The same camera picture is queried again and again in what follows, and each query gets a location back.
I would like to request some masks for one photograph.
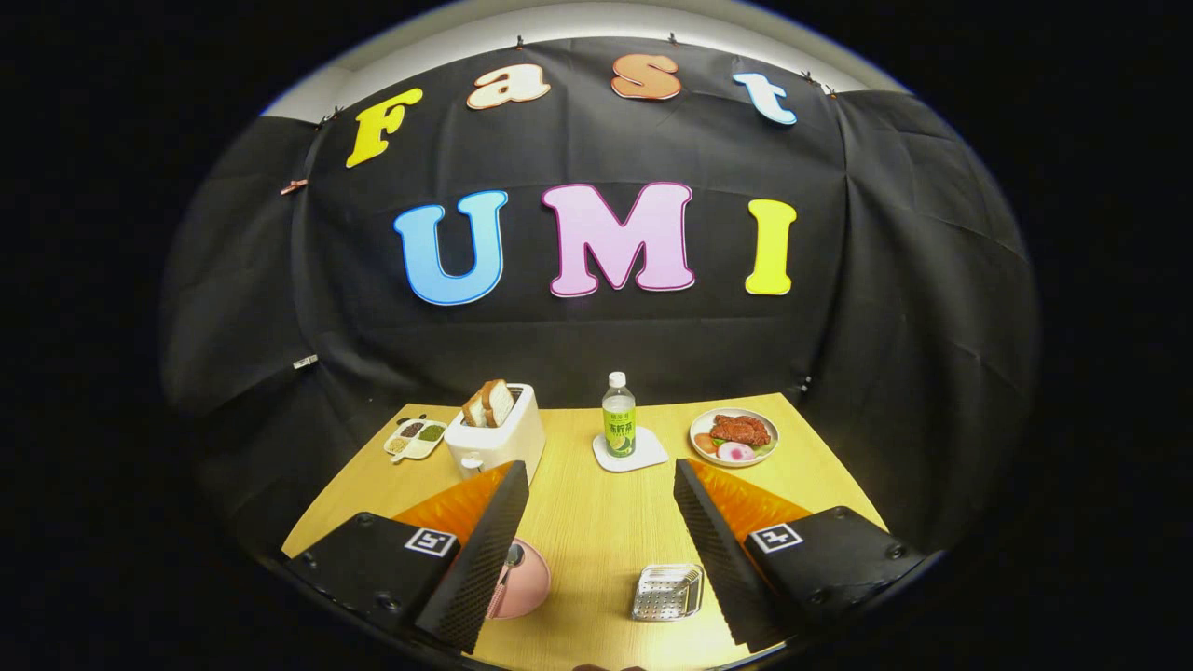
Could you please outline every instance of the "pink letter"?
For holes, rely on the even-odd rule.
[[[622,223],[589,184],[548,189],[543,203],[555,210],[560,223],[560,276],[551,282],[551,293],[568,298],[596,290],[585,250],[592,251],[605,279],[617,290],[630,278],[639,250],[644,250],[645,263],[635,277],[638,287],[679,291],[696,284],[684,247],[684,205],[691,199],[692,190],[682,184],[648,184]]]

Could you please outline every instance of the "toaster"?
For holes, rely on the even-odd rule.
[[[538,460],[543,456],[546,433],[543,418],[538,414],[534,388],[530,384],[507,384],[511,394],[517,393],[509,417],[497,427],[469,426],[464,424],[464,411],[444,431],[444,443],[456,461],[463,479],[496,468],[507,461],[526,462],[526,481],[534,480]]]

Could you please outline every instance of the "bread slice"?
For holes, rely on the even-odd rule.
[[[505,423],[513,408],[514,398],[509,393],[509,387],[505,380],[497,378],[486,382],[460,410],[464,411],[464,420],[468,424],[496,429]]]
[[[472,398],[460,406],[460,410],[464,411],[464,424],[484,426],[484,402],[481,401],[481,392],[472,394]]]

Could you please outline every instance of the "clip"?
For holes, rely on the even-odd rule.
[[[340,117],[340,110],[342,110],[342,109],[344,107],[341,107],[339,105],[335,105],[335,107],[332,110],[332,113],[329,113],[329,115],[324,116],[323,118],[319,119],[319,123],[315,124],[315,130],[320,130],[320,129],[322,129],[327,124],[327,122],[339,118]]]
[[[282,190],[282,195],[285,196],[286,193],[290,193],[291,191],[297,191],[297,190],[302,189],[303,186],[307,186],[307,180],[305,179],[298,179],[298,180],[291,179],[290,180],[290,186],[286,186],[285,189],[283,189]]]

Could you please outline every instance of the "water bottle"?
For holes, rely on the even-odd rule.
[[[633,429],[637,424],[633,394],[625,388],[625,374],[608,374],[608,392],[600,402],[605,415],[605,443],[608,454],[622,458],[633,454]]]

